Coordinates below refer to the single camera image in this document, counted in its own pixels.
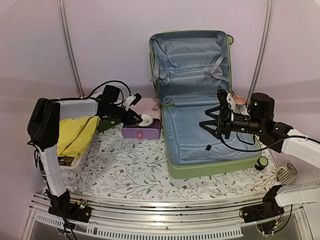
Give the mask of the green hard-shell suitcase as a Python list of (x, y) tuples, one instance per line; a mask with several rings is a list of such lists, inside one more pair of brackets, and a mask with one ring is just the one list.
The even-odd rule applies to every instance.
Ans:
[(220, 141), (200, 127), (219, 105), (217, 91), (232, 91), (230, 36), (221, 30), (157, 33), (149, 39), (151, 76), (161, 104), (168, 171), (197, 178), (253, 167), (260, 143), (247, 133)]

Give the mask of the yellow garment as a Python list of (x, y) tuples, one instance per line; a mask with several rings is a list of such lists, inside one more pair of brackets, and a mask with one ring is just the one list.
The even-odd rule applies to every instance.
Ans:
[(94, 116), (61, 120), (57, 156), (78, 159), (93, 139), (99, 122), (100, 119)]

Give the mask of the white green drawer box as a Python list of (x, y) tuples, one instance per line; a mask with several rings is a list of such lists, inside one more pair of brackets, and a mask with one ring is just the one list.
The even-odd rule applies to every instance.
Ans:
[(113, 126), (114, 126), (114, 124), (111, 123), (109, 120), (106, 120), (106, 119), (100, 120), (99, 124), (98, 124), (98, 126), (96, 128), (96, 131), (98, 133), (102, 133), (102, 132), (112, 128)]

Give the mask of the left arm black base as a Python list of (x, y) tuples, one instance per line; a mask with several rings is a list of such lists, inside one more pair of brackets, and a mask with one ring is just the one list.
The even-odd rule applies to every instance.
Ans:
[(51, 195), (50, 192), (48, 196), (50, 199), (49, 214), (66, 218), (67, 220), (83, 223), (89, 222), (93, 208), (88, 206), (84, 199), (81, 198), (77, 202), (72, 203), (68, 190), (61, 196)]

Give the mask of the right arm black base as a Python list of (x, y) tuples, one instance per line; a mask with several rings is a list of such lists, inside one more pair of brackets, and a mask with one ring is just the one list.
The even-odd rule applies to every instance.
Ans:
[(275, 199), (282, 186), (273, 186), (262, 198), (262, 203), (241, 208), (239, 213), (244, 222), (251, 223), (283, 215), (284, 208), (279, 206)]

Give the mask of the purple drawer box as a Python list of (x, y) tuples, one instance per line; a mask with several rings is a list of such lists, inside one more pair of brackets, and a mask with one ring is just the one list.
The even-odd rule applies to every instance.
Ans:
[(122, 136), (129, 139), (159, 139), (162, 125), (159, 99), (142, 98), (136, 105), (133, 105), (130, 108), (139, 115), (150, 115), (153, 118), (153, 124), (147, 127), (140, 127), (139, 124), (124, 125), (121, 129)]

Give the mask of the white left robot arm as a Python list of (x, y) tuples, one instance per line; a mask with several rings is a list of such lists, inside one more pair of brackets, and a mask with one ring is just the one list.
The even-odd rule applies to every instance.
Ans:
[(58, 140), (60, 123), (67, 119), (84, 117), (99, 117), (108, 120), (118, 120), (125, 125), (142, 122), (142, 118), (132, 110), (142, 96), (130, 93), (128, 97), (118, 102), (120, 89), (109, 83), (104, 84), (104, 90), (97, 97), (89, 94), (87, 97), (76, 98), (39, 98), (35, 104), (27, 125), (30, 137), (27, 144), (34, 148), (34, 162), (46, 183), (46, 188), (55, 197), (61, 197), (68, 192), (60, 170), (58, 160)]

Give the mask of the white perforated plastic basket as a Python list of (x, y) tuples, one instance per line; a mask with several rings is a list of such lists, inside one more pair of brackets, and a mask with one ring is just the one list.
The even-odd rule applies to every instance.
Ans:
[(82, 170), (82, 167), (84, 166), (84, 162), (87, 158), (89, 148), (91, 146), (92, 140), (90, 144), (88, 145), (85, 152), (79, 157), (79, 158), (73, 158), (73, 157), (58, 157), (58, 162), (60, 169), (63, 171), (74, 171), (74, 172), (80, 172)]

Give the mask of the cream round bottle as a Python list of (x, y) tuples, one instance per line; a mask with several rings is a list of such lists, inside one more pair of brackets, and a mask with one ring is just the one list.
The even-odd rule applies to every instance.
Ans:
[(142, 122), (139, 123), (140, 127), (148, 127), (153, 124), (154, 119), (148, 114), (141, 114)]

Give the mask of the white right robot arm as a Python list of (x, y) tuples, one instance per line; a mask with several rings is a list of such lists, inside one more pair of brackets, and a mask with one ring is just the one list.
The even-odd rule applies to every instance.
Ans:
[(275, 101), (265, 93), (251, 95), (246, 114), (234, 111), (232, 96), (224, 89), (216, 94), (218, 106), (205, 110), (210, 120), (202, 121), (199, 126), (219, 139), (223, 145), (236, 152), (246, 152), (226, 143), (231, 133), (255, 135), (263, 144), (260, 151), (270, 149), (278, 154), (292, 158), (299, 167), (306, 164), (309, 168), (320, 167), (320, 142), (301, 133), (293, 126), (274, 121)]

